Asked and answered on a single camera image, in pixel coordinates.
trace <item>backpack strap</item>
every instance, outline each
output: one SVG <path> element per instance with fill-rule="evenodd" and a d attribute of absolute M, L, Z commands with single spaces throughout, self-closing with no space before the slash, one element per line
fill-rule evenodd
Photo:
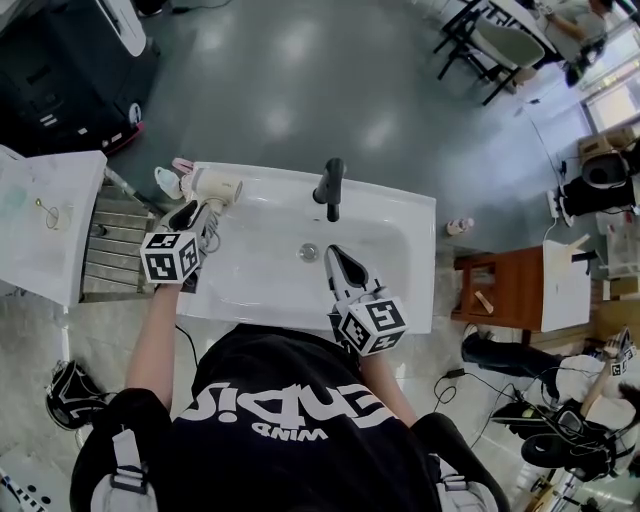
<path fill-rule="evenodd" d="M 440 461 L 440 481 L 436 483 L 442 512 L 498 512 L 498 504 L 487 486 L 468 480 L 445 460 Z"/>
<path fill-rule="evenodd" d="M 91 512 L 158 512 L 156 494 L 140 461 L 135 433 L 113 436 L 116 472 L 106 475 L 93 491 Z"/>

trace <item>black faucet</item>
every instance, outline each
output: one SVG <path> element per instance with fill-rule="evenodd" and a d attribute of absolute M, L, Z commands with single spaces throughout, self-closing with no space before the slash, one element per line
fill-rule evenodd
<path fill-rule="evenodd" d="M 327 205 L 327 220 L 337 222 L 340 218 L 340 195 L 342 192 L 342 177 L 347 172 L 347 166 L 340 158 L 332 158 L 324 166 L 324 173 L 320 184 L 313 191 L 313 200 Z"/>

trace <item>drain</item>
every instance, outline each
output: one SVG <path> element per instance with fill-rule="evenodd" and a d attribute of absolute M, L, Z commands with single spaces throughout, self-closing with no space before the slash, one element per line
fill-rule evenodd
<path fill-rule="evenodd" d="M 313 263 L 320 256 L 320 250 L 317 245 L 314 244 L 303 244 L 300 249 L 298 249 L 298 258 L 300 258 L 305 263 Z"/>

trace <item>sink basin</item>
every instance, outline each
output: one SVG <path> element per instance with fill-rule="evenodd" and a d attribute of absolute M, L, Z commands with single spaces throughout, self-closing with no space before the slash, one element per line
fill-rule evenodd
<path fill-rule="evenodd" d="M 181 314 L 294 329 L 330 330 L 335 299 L 324 267 L 327 246 L 343 246 L 373 266 L 409 316 L 410 332 L 431 331 L 435 261 L 433 198 L 344 180 L 340 220 L 311 194 L 314 174 L 202 163 L 244 181 L 220 219 L 220 249 L 203 265 L 195 294 L 180 294 Z M 315 261 L 300 257 L 303 245 Z"/>

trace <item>small bottle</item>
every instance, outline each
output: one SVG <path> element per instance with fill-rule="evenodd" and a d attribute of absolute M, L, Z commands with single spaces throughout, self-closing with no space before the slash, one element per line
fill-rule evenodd
<path fill-rule="evenodd" d="M 473 219 L 454 219 L 447 224 L 447 233 L 451 236 L 461 235 L 470 230 L 474 224 Z"/>

